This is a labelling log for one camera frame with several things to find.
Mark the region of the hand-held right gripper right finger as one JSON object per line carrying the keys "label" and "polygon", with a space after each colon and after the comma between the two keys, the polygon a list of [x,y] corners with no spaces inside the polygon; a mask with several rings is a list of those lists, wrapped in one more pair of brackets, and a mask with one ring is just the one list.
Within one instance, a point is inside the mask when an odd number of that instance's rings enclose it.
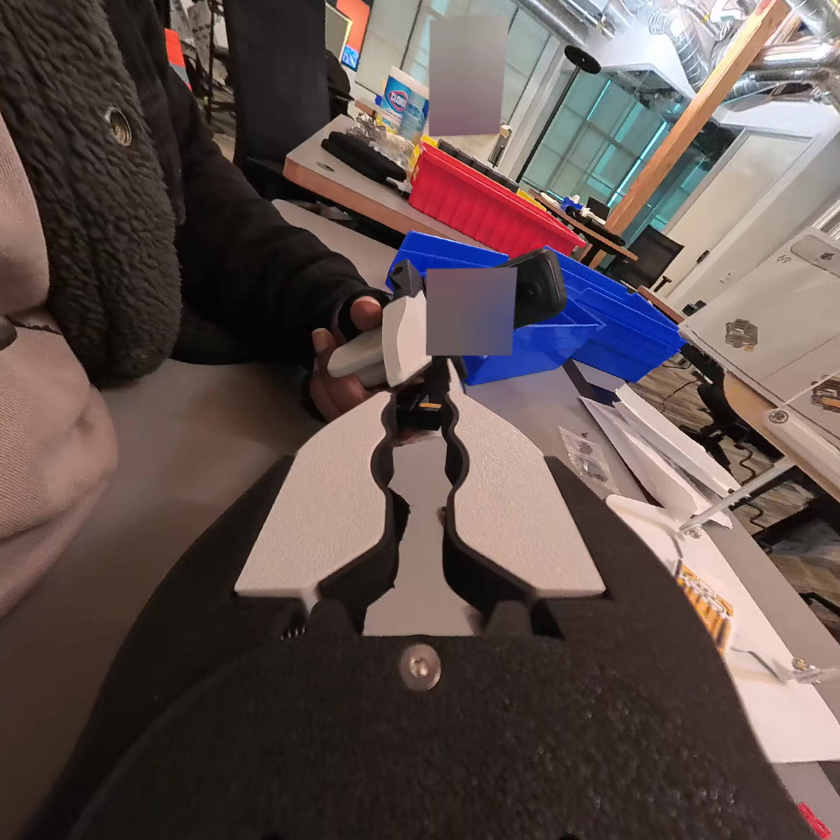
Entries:
{"label": "hand-held right gripper right finger", "polygon": [[463,392],[442,407],[443,570],[488,627],[499,606],[530,616],[552,602],[599,602],[606,584],[552,471],[556,458]]}

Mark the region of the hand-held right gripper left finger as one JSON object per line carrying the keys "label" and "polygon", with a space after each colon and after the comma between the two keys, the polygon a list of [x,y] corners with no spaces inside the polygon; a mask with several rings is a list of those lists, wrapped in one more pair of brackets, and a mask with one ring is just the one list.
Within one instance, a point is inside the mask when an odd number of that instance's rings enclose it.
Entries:
{"label": "hand-held right gripper left finger", "polygon": [[234,585],[312,613],[336,601],[357,627],[393,588],[404,529],[394,474],[396,396],[379,392],[300,447]]}

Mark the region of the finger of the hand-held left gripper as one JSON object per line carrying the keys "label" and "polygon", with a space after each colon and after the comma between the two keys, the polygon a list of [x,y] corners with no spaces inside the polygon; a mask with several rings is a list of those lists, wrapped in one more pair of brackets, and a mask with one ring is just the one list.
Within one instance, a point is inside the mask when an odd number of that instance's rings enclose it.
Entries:
{"label": "finger of the hand-held left gripper", "polygon": [[382,311],[381,346],[385,383],[397,392],[424,373],[433,357],[427,352],[427,301],[420,290],[391,300]]}

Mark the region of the small black lego brick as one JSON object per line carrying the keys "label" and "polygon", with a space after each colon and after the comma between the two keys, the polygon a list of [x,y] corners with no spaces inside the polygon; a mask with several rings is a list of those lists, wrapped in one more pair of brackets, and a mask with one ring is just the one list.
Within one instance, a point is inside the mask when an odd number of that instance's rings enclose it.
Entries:
{"label": "small black lego brick", "polygon": [[[419,403],[439,403],[436,412],[425,412]],[[396,395],[395,418],[402,440],[422,437],[440,432],[442,425],[443,398],[431,391],[424,383],[408,386]]]}

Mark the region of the lego instruction booklet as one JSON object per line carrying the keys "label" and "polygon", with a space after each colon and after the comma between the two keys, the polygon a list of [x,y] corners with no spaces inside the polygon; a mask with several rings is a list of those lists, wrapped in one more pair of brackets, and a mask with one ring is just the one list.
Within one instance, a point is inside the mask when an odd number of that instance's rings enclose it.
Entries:
{"label": "lego instruction booklet", "polygon": [[774,406],[838,439],[838,235],[804,228],[679,332]]}

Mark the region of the person's left hand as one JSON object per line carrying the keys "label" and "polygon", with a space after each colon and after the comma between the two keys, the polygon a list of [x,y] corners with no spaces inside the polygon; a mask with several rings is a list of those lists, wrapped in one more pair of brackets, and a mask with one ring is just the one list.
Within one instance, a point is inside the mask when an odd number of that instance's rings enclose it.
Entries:
{"label": "person's left hand", "polygon": [[[378,329],[382,325],[381,302],[371,295],[357,297],[348,308],[342,307],[341,310],[349,313],[350,322],[359,333]],[[355,374],[332,377],[328,371],[334,351],[348,341],[338,318],[333,319],[330,329],[315,329],[311,333],[314,360],[308,394],[327,423],[346,414],[372,395]]]}

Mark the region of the clear plastic parts bag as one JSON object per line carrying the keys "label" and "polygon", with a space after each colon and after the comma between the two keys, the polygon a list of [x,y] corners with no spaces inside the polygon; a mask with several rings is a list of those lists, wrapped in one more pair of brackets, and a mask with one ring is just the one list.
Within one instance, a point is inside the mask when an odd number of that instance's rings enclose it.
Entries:
{"label": "clear plastic parts bag", "polygon": [[558,427],[572,470],[593,487],[603,488],[607,494],[617,494],[618,487],[603,454],[602,447],[586,436]]}

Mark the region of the red plastic bin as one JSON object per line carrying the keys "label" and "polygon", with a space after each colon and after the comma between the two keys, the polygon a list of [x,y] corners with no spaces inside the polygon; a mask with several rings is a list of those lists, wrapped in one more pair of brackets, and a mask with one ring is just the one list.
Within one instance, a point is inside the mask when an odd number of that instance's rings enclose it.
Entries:
{"label": "red plastic bin", "polygon": [[425,142],[418,149],[408,201],[420,213],[509,257],[542,247],[571,256],[585,247],[547,211],[467,164]]}

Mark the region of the blue plastic bin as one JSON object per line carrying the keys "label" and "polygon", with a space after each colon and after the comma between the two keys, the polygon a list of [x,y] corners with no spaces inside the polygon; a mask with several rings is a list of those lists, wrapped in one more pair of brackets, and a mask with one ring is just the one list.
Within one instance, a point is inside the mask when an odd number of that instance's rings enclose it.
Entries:
{"label": "blue plastic bin", "polygon": [[[430,268],[500,266],[508,255],[412,231],[404,237],[392,267],[405,259],[425,276]],[[558,369],[605,326],[603,320],[568,297],[564,309],[556,318],[522,327],[513,333],[511,355],[465,356],[465,382],[481,385]]]}
{"label": "blue plastic bin", "polygon": [[605,323],[570,359],[627,382],[638,382],[680,351],[685,339],[666,316],[618,282],[554,252],[566,298]]}

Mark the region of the crumpled foil packets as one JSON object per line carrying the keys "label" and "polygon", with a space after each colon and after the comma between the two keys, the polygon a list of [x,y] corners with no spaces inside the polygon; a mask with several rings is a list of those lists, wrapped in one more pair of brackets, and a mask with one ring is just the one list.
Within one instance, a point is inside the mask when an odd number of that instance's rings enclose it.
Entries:
{"label": "crumpled foil packets", "polygon": [[347,134],[367,143],[375,151],[404,170],[411,170],[417,159],[417,147],[384,126],[371,121],[356,120],[351,123]]}

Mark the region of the wood-edged grey table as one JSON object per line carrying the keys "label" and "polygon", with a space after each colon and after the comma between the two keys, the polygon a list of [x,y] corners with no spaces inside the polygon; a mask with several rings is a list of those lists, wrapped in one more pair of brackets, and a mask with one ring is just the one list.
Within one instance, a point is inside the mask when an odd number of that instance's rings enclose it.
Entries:
{"label": "wood-edged grey table", "polygon": [[332,131],[343,132],[354,121],[341,115],[287,154],[283,175],[295,185],[347,211],[368,217],[401,233],[424,228],[424,216],[392,186],[368,178],[322,147]]}

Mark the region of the wipes canister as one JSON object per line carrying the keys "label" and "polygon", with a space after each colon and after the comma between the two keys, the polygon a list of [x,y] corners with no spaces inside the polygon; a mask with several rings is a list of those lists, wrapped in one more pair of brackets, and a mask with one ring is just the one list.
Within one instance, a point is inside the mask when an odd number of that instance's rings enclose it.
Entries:
{"label": "wipes canister", "polygon": [[392,66],[380,99],[380,115],[386,129],[412,143],[418,142],[426,127],[428,105],[428,87]]}

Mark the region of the white papers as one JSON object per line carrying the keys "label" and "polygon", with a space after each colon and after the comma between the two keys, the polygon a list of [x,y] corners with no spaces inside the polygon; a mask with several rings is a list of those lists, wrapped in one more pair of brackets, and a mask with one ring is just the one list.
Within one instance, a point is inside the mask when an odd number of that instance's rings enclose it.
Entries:
{"label": "white papers", "polygon": [[613,407],[624,421],[673,465],[720,497],[740,489],[740,484],[701,445],[672,424],[629,385],[619,387],[615,395]]}

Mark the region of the long wooden desk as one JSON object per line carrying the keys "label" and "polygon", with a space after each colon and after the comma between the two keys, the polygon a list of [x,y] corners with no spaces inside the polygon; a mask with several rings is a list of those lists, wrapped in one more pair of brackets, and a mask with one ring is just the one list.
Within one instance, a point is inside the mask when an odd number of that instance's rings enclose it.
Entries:
{"label": "long wooden desk", "polygon": [[581,221],[574,219],[561,209],[561,206],[552,199],[548,194],[532,188],[528,189],[528,195],[537,204],[545,207],[547,211],[559,220],[563,225],[575,231],[576,234],[581,235],[587,242],[587,249],[580,262],[588,267],[596,268],[604,258],[604,256],[612,256],[630,263],[637,263],[638,256],[630,251],[627,247],[619,245],[616,241],[610,239],[605,234],[599,233],[598,230],[593,229]]}

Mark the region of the sticker sheet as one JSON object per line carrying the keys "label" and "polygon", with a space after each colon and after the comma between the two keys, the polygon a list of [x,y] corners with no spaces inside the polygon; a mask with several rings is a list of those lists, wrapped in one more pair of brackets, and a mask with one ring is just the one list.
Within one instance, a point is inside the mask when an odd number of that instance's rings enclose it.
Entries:
{"label": "sticker sheet", "polygon": [[675,582],[706,628],[716,650],[724,656],[730,647],[734,630],[732,605],[684,562],[679,564]]}

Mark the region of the black mesh office chair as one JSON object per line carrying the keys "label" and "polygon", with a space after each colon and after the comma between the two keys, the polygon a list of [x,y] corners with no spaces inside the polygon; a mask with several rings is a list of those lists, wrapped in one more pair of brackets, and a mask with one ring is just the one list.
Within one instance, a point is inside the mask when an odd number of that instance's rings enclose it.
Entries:
{"label": "black mesh office chair", "polygon": [[330,118],[323,1],[225,1],[234,163],[260,196],[303,197],[287,154]]}

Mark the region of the small upright screen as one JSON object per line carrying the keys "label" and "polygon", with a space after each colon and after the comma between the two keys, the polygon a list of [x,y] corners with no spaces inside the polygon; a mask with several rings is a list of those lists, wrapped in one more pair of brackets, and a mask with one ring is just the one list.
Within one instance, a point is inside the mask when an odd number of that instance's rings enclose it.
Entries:
{"label": "small upright screen", "polygon": [[329,2],[325,3],[325,44],[341,65],[356,71],[359,51],[349,44],[353,20]]}

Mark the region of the black desk chair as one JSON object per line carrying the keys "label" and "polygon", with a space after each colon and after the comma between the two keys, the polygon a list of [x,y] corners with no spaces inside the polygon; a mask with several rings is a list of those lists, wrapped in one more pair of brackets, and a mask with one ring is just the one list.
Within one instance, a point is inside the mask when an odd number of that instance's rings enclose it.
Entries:
{"label": "black desk chair", "polygon": [[684,246],[649,224],[626,247],[636,258],[618,265],[614,277],[633,289],[650,288],[681,254]]}

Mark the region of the large display monitor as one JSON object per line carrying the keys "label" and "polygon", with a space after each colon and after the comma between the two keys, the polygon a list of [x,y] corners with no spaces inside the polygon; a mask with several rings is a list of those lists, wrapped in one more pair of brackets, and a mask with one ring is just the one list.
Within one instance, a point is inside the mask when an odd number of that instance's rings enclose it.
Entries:
{"label": "large display monitor", "polygon": [[352,49],[361,51],[367,26],[371,17],[371,5],[369,1],[336,1],[335,7],[351,21],[350,36],[348,43],[355,46]]}

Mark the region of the beige sweatshirt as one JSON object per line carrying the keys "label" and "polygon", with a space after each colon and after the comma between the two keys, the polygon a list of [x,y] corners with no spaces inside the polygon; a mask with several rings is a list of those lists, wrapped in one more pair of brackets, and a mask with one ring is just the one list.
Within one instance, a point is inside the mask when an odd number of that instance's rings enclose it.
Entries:
{"label": "beige sweatshirt", "polygon": [[117,463],[106,404],[48,314],[39,211],[1,127],[1,614],[49,571],[95,507]]}

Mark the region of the black floor lamp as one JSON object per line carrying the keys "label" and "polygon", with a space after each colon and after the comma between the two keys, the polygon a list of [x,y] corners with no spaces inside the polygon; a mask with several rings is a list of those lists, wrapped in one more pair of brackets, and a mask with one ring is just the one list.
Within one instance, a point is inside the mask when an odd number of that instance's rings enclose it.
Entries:
{"label": "black floor lamp", "polygon": [[552,122],[557,117],[557,114],[559,113],[562,105],[564,104],[565,99],[568,97],[568,94],[574,86],[574,83],[576,82],[578,76],[581,73],[590,76],[596,76],[602,70],[602,66],[598,62],[598,60],[580,47],[574,45],[567,45],[563,50],[563,56],[572,65],[572,71],[565,84],[563,85],[561,93],[557,97],[556,102],[554,103],[553,108],[549,113],[549,116],[546,118],[543,126],[541,127],[541,130],[536,140],[533,142],[527,157],[518,169],[517,175],[514,179],[517,183],[520,183],[525,174],[527,173],[532,160],[534,159],[536,153],[539,151],[540,144],[542,143],[547,132],[551,128]]}

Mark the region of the black fleece jacket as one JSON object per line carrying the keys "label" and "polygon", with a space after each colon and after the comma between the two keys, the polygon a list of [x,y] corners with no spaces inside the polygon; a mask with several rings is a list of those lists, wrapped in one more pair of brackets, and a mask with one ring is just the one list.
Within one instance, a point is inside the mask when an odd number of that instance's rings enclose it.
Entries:
{"label": "black fleece jacket", "polygon": [[170,67],[153,2],[2,2],[2,122],[45,237],[46,308],[90,384],[262,360],[184,302],[177,238],[259,214]]}

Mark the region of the orange traffic cone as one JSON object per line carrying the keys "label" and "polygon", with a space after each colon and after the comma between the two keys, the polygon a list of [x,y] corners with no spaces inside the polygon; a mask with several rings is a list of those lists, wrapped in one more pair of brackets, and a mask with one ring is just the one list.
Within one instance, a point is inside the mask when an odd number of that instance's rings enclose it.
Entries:
{"label": "orange traffic cone", "polygon": [[182,80],[185,87],[192,91],[192,85],[186,69],[186,61],[182,51],[179,35],[171,28],[164,28],[167,59],[175,74]]}

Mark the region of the wooden post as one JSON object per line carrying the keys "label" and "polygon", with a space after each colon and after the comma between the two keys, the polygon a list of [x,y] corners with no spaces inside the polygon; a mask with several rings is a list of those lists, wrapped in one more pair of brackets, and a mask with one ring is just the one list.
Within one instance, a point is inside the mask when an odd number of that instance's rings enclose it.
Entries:
{"label": "wooden post", "polygon": [[747,18],[728,50],[711,71],[698,93],[665,136],[650,160],[640,171],[607,221],[608,228],[622,234],[644,208],[679,157],[755,60],[768,38],[783,23],[790,9],[784,1],[759,2]]}

